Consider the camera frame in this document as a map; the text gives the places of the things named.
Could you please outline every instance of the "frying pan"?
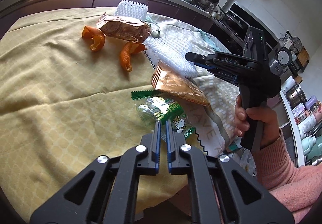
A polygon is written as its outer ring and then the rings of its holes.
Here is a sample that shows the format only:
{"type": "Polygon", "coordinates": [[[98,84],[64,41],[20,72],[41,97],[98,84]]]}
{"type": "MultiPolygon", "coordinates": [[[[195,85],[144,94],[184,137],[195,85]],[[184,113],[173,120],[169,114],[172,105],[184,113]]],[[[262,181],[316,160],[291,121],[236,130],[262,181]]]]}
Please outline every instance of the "frying pan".
{"type": "Polygon", "coordinates": [[[230,27],[235,32],[240,32],[243,30],[243,27],[241,23],[236,20],[233,16],[226,14],[224,10],[218,5],[219,9],[225,14],[225,16],[222,19],[222,23],[230,27]]]}

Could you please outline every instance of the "green snack package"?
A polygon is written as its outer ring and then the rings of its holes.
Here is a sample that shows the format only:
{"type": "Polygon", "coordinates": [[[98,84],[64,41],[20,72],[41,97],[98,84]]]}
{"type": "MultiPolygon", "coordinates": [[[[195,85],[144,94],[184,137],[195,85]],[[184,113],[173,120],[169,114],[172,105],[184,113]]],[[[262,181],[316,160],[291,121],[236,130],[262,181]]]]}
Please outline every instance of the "green snack package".
{"type": "MultiPolygon", "coordinates": [[[[188,117],[184,113],[184,110],[180,104],[173,99],[166,97],[150,97],[157,93],[158,92],[155,90],[132,92],[132,99],[134,100],[147,97],[136,107],[136,110],[145,124],[153,127],[155,121],[160,121],[161,124],[164,125],[167,120],[171,120],[173,131],[182,133],[185,138],[188,138],[191,134],[194,134],[196,132],[196,128],[188,122],[188,117]]],[[[161,131],[161,138],[165,141],[164,126],[161,128],[161,131]]]]}

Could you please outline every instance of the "yellow tablecloth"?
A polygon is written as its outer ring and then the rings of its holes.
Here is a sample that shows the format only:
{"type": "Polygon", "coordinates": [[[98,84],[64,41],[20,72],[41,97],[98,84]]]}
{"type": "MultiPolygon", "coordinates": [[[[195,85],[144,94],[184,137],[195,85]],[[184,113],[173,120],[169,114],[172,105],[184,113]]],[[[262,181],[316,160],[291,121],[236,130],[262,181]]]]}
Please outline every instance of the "yellow tablecloth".
{"type": "MultiPolygon", "coordinates": [[[[0,41],[0,185],[14,209],[32,212],[97,156],[119,156],[149,133],[130,93],[151,89],[152,66],[141,53],[124,72],[124,41],[107,38],[92,53],[81,38],[111,8],[64,9],[19,19],[0,41]]],[[[189,142],[198,145],[196,138],[189,142]]],[[[187,183],[168,174],[140,178],[136,211],[170,198],[187,183]]]]}

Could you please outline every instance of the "pink sleeve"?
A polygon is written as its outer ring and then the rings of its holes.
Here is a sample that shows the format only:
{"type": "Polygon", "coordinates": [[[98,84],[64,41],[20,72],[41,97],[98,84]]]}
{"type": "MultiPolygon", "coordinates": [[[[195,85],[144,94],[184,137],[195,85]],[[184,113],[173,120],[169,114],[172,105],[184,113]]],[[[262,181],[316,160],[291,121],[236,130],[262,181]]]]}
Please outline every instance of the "pink sleeve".
{"type": "Polygon", "coordinates": [[[253,153],[257,169],[257,180],[268,190],[291,183],[298,172],[286,149],[283,133],[268,147],[253,153]]]}
{"type": "Polygon", "coordinates": [[[283,134],[253,157],[259,183],[293,213],[298,223],[322,192],[322,164],[296,168],[286,150],[283,134]]]}

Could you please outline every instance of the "orange peel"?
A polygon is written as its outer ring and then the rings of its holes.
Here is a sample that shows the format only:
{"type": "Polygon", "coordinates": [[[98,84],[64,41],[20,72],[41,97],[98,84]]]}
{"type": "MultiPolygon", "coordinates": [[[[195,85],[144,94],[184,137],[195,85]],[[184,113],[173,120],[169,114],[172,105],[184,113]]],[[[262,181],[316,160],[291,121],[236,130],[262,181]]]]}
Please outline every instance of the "orange peel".
{"type": "Polygon", "coordinates": [[[90,46],[90,49],[93,52],[101,50],[105,44],[105,35],[98,28],[85,26],[82,32],[82,38],[92,39],[94,41],[94,43],[90,46]]]}
{"type": "Polygon", "coordinates": [[[120,52],[121,67],[127,72],[132,71],[131,54],[137,54],[143,50],[145,50],[145,46],[143,44],[133,43],[132,41],[126,43],[120,52]]]}

